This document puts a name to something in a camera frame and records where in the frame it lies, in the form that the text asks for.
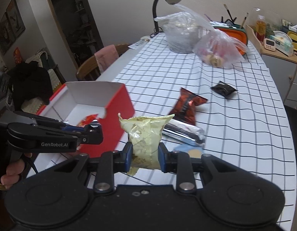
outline pink cloth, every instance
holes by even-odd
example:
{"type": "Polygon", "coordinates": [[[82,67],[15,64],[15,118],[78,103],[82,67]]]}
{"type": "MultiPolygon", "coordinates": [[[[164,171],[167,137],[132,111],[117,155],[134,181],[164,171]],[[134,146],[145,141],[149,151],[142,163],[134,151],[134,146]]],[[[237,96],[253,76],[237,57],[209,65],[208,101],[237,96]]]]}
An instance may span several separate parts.
{"type": "Polygon", "coordinates": [[[103,73],[112,63],[119,58],[114,45],[109,45],[97,51],[95,54],[100,73],[103,73]]]}

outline black snack package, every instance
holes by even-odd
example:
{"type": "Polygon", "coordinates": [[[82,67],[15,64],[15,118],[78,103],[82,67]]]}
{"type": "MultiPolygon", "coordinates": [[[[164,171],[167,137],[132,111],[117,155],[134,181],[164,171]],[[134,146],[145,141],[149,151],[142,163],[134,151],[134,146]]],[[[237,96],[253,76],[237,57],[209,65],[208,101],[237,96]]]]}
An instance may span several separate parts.
{"type": "Polygon", "coordinates": [[[219,81],[219,83],[216,86],[211,87],[211,89],[214,92],[216,92],[216,93],[218,93],[218,94],[220,94],[220,95],[222,95],[224,97],[226,97],[226,96],[230,95],[231,93],[237,91],[237,89],[234,89],[232,86],[230,86],[230,85],[228,85],[228,84],[226,84],[224,82],[221,82],[221,81],[219,81]]]}

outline white digital timer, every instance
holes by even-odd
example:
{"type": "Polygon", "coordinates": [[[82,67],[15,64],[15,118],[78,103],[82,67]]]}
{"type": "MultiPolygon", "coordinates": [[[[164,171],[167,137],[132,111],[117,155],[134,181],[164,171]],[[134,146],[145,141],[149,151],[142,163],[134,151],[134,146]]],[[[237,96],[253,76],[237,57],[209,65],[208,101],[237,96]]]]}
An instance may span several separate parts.
{"type": "Polygon", "coordinates": [[[275,51],[275,41],[265,38],[264,39],[264,48],[270,51],[275,51]]]}

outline red box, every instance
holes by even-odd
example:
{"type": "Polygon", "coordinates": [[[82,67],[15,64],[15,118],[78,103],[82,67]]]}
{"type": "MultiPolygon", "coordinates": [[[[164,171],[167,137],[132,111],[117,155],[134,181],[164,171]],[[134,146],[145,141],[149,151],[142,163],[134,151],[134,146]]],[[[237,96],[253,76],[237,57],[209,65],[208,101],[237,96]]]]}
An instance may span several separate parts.
{"type": "Polygon", "coordinates": [[[118,113],[123,119],[135,113],[127,89],[118,82],[67,82],[51,98],[50,104],[37,114],[58,119],[76,126],[86,116],[98,114],[103,129],[100,145],[81,144],[80,151],[91,158],[116,148],[124,130],[118,113]]]}

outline amber liquid bottle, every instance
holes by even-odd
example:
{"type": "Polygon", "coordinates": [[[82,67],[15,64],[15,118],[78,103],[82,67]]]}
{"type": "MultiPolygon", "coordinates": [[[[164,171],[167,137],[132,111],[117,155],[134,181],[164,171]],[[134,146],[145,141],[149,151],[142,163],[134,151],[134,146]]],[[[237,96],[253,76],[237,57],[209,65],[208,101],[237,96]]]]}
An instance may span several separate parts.
{"type": "Polygon", "coordinates": [[[266,34],[266,22],[265,17],[258,15],[256,21],[256,37],[263,44],[266,34]]]}

